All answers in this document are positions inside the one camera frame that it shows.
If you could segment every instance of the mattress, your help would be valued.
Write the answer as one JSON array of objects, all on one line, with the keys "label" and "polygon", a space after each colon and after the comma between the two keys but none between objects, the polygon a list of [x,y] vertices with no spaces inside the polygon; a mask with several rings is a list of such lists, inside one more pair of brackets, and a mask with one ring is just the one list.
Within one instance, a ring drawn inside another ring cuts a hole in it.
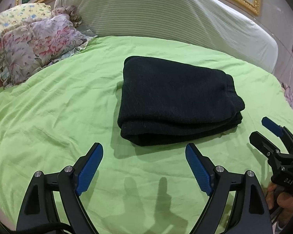
[{"label": "mattress", "polygon": [[76,5],[99,37],[142,36],[222,51],[268,72],[278,57],[275,40],[255,22],[218,0],[56,0]]},{"label": "mattress", "polygon": [[[253,170],[265,187],[271,176],[266,157],[248,141],[258,130],[282,152],[279,138],[261,125],[268,116],[293,133],[293,111],[278,80],[265,70],[219,51],[145,37],[104,37],[86,50],[43,69],[25,83],[0,89],[0,208],[13,223],[37,170],[54,173],[75,161],[94,142],[102,162],[81,201],[100,234],[189,233],[208,197],[185,158],[188,142],[139,147],[120,136],[117,117],[124,60],[151,56],[230,74],[245,102],[242,123],[224,133],[194,140],[216,165]],[[224,229],[234,195],[219,230]],[[66,222],[60,197],[55,200]]]}]

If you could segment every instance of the yellow pillow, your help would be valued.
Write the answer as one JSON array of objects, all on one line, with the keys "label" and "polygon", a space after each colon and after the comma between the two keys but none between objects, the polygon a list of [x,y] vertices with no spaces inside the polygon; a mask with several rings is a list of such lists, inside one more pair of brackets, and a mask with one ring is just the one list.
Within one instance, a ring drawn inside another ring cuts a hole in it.
[{"label": "yellow pillow", "polygon": [[17,25],[22,19],[44,18],[51,16],[51,7],[44,3],[25,3],[0,13],[0,34],[10,26]]}]

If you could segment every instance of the black cable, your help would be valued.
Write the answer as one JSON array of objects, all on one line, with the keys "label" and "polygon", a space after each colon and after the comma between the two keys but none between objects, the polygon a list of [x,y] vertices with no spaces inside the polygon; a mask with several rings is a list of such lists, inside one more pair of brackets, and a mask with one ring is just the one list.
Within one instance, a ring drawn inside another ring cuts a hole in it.
[{"label": "black cable", "polygon": [[53,230],[66,230],[72,234],[75,234],[70,225],[62,222],[46,223],[27,230],[12,231],[11,234],[45,234]]}]

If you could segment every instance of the black fabric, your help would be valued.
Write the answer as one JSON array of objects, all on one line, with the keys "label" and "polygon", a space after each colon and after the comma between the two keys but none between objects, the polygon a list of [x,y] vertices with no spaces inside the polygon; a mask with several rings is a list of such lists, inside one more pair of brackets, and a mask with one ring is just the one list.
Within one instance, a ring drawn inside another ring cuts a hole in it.
[{"label": "black fabric", "polygon": [[117,123],[134,144],[189,141],[241,123],[244,102],[221,70],[130,56],[123,76]]}]

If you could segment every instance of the blue textured pad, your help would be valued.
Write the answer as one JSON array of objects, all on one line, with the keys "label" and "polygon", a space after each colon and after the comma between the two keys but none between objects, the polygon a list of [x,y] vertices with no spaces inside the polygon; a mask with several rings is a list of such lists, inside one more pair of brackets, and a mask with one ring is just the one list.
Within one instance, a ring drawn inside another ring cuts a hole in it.
[{"label": "blue textured pad", "polygon": [[101,144],[98,144],[78,176],[78,186],[75,190],[78,196],[88,190],[88,187],[93,179],[95,172],[99,167],[102,158],[103,147]]},{"label": "blue textured pad", "polygon": [[283,136],[283,128],[274,123],[271,119],[268,117],[264,117],[262,119],[262,125],[273,132],[277,137]]},{"label": "blue textured pad", "polygon": [[210,196],[213,193],[211,178],[189,144],[186,146],[186,160],[188,161],[201,191]]}]

